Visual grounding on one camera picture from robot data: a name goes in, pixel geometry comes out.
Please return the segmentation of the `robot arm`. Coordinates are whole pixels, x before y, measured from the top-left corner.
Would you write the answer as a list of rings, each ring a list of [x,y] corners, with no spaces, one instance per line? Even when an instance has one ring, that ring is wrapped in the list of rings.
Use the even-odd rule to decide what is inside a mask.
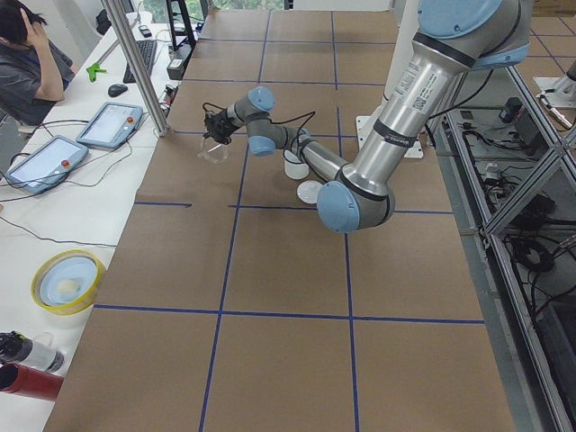
[[[255,156],[288,150],[324,180],[317,197],[323,224],[351,233],[385,223],[394,211],[388,186],[446,89],[464,72],[515,65],[528,53],[531,1],[421,1],[413,55],[382,105],[352,162],[319,144],[304,128],[273,122],[272,92],[258,86],[220,112],[207,111],[205,140],[230,144],[247,130]]]

